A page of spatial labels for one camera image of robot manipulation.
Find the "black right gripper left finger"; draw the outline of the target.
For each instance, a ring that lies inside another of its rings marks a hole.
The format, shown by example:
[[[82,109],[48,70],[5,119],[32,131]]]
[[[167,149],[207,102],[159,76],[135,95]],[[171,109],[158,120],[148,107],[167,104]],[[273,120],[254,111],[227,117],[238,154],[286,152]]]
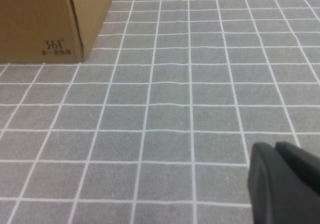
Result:
[[[247,186],[253,222],[318,224],[320,194],[299,179],[275,146],[265,142],[252,146]]]

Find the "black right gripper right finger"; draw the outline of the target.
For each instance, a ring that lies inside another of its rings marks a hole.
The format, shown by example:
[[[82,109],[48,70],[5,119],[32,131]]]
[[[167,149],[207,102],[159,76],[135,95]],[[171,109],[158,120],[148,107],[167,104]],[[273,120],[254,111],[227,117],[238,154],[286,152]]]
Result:
[[[289,142],[276,142],[275,149],[299,179],[320,193],[320,159]]]

